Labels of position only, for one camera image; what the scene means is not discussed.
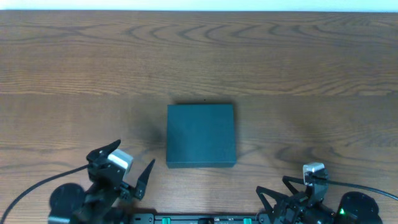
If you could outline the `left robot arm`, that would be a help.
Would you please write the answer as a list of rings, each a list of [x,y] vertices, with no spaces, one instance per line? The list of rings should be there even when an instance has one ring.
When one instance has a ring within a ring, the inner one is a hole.
[[[118,139],[88,153],[85,169],[92,182],[88,190],[78,184],[67,183],[52,192],[48,223],[132,222],[131,215],[113,207],[113,204],[118,199],[127,202],[143,199],[155,159],[132,186],[124,178],[130,172],[134,158],[118,148],[120,143]]]

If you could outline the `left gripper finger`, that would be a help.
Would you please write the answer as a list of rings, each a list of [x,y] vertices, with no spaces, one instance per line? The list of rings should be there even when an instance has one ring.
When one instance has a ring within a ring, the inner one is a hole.
[[[142,174],[139,176],[136,186],[135,186],[135,192],[134,192],[134,197],[142,200],[145,196],[147,184],[149,181],[150,173],[152,172],[152,168],[155,164],[155,159],[153,159],[148,166],[144,169]]]
[[[111,144],[94,149],[88,153],[88,155],[86,156],[86,160],[88,162],[93,162],[93,161],[97,160],[98,158],[102,158],[102,157],[107,158],[113,151],[115,151],[119,147],[120,143],[121,143],[121,140],[118,139],[118,140],[112,142]]]

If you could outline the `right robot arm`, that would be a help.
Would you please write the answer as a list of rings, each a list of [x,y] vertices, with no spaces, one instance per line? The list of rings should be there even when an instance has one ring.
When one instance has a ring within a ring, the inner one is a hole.
[[[304,179],[284,176],[282,181],[291,191],[291,196],[260,186],[256,188],[265,209],[259,223],[382,223],[376,201],[361,192],[345,193],[336,211],[324,205],[328,186],[333,183],[326,174],[307,172]]]

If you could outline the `black gift box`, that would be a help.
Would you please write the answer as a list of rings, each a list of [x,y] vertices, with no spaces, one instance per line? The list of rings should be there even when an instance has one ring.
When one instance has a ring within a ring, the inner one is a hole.
[[[236,162],[232,104],[167,106],[168,168],[225,168]]]

